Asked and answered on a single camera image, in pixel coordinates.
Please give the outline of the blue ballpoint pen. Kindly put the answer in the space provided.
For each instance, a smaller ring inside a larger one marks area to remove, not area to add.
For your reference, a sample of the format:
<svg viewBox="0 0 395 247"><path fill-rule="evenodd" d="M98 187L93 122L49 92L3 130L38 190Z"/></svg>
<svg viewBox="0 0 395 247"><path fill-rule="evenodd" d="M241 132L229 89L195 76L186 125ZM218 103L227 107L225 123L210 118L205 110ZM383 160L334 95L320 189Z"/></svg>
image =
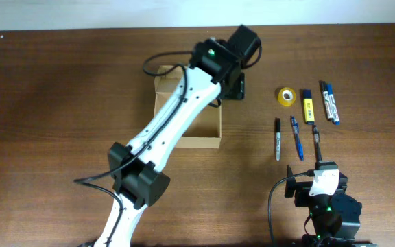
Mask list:
<svg viewBox="0 0 395 247"><path fill-rule="evenodd" d="M292 127L293 134L294 134L294 139L296 142L297 153L298 153L300 160L303 161L304 160L304 152L303 152L303 148L302 148L302 144L301 144L301 140L300 140L298 122L296 121L294 116L290 117L290 121L291 121L291 127Z"/></svg>

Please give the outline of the yellow tape roll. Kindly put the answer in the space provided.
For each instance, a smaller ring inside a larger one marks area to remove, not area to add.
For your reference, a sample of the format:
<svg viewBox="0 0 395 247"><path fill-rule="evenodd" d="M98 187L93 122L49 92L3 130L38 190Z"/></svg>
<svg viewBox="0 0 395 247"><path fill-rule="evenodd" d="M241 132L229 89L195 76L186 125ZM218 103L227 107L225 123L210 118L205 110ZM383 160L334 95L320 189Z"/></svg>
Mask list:
<svg viewBox="0 0 395 247"><path fill-rule="evenodd" d="M292 88L283 87L278 93L277 100L282 106L291 106L296 101L296 93Z"/></svg>

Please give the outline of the black permanent marker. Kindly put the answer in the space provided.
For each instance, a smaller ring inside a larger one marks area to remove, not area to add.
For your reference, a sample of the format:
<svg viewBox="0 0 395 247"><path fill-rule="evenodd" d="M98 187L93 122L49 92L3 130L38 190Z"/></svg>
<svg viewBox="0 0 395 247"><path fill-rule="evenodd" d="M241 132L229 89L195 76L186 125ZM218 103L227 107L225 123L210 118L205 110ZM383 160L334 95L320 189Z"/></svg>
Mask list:
<svg viewBox="0 0 395 247"><path fill-rule="evenodd" d="M276 118L276 122L275 122L275 137L276 137L276 141L275 141L275 155L276 155L276 160L279 161L280 160L280 137L281 133L280 133L280 119Z"/></svg>

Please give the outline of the yellow highlighter blue cap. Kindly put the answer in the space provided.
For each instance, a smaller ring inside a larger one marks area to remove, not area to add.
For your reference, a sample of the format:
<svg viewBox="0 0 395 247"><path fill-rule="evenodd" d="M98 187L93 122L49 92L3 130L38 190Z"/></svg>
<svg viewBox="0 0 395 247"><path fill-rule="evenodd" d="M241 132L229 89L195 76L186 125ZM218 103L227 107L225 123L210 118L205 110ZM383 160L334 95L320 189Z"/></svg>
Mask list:
<svg viewBox="0 0 395 247"><path fill-rule="evenodd" d="M313 109L313 100L311 90L304 89L303 90L303 106L304 106L304 121L306 124L314 125L315 124L315 116Z"/></svg>

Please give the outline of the white marker blue cap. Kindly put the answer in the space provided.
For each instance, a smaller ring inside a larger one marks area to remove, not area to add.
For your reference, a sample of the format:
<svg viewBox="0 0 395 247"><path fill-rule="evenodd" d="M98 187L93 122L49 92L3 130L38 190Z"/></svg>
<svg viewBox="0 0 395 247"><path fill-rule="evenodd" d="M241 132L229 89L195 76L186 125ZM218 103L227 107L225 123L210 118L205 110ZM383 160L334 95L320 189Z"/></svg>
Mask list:
<svg viewBox="0 0 395 247"><path fill-rule="evenodd" d="M339 119L339 115L338 115L338 112L337 112L337 106L336 106L336 103L335 103L335 97L334 97L334 94L333 94L333 88L332 88L331 84L327 84L327 90L328 90L329 101L330 101L330 104L331 104L331 112L332 112L332 115L333 115L333 123L335 125L339 125L340 124L340 119Z"/></svg>

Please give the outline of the white marker black cap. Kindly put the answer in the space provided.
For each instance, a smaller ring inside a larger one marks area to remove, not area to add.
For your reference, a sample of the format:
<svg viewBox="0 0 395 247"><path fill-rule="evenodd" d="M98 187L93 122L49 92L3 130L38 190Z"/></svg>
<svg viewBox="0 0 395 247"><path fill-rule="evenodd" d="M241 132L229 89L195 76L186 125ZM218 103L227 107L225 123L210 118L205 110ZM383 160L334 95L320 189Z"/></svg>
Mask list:
<svg viewBox="0 0 395 247"><path fill-rule="evenodd" d="M327 115L327 119L329 121L333 121L334 120L334 116L331 110L331 104L330 104L330 99L328 96L328 88L327 88L327 84L325 81L320 81L320 86L322 89L322 97L323 97L323 101L324 101L324 107L325 107L325 111L326 111L326 115Z"/></svg>

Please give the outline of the brown cardboard box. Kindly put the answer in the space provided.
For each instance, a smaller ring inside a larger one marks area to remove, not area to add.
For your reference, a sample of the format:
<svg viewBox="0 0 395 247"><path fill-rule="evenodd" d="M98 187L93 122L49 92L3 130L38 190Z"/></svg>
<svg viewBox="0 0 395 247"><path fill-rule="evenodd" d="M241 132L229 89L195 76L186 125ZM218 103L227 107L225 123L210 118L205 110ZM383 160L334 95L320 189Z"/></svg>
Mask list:
<svg viewBox="0 0 395 247"><path fill-rule="evenodd" d="M182 78L182 69L155 77L154 116L160 111ZM176 144L177 148L218 149L222 140L222 108L207 106L191 123Z"/></svg>

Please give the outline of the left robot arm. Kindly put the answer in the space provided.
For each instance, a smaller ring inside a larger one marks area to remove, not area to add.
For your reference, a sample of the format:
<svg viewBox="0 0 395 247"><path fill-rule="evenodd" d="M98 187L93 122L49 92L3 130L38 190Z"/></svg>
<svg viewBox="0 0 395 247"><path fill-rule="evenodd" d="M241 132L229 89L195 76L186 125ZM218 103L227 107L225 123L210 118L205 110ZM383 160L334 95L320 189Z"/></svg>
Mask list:
<svg viewBox="0 0 395 247"><path fill-rule="evenodd" d="M114 183L108 193L113 206L100 238L92 246L129 246L142 213L170 183L162 170L180 137L214 101L243 99L243 70L260 56L261 40L239 26L228 40L210 38L191 50L188 65L170 98L127 145L114 143L108 152Z"/></svg>

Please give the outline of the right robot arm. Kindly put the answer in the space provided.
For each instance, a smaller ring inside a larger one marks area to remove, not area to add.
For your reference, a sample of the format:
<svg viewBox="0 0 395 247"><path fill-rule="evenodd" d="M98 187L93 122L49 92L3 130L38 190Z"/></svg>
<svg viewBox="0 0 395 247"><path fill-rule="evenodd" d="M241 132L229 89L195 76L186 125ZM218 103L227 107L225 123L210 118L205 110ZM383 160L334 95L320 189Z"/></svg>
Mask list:
<svg viewBox="0 0 395 247"><path fill-rule="evenodd" d="M297 175L287 167L285 185L285 197L293 198L296 207L309 210L305 222L312 222L315 232L304 232L303 245L352 246L361 227L362 204L346 194L347 176L332 161L316 163L315 169L304 174L313 180L297 181Z"/></svg>

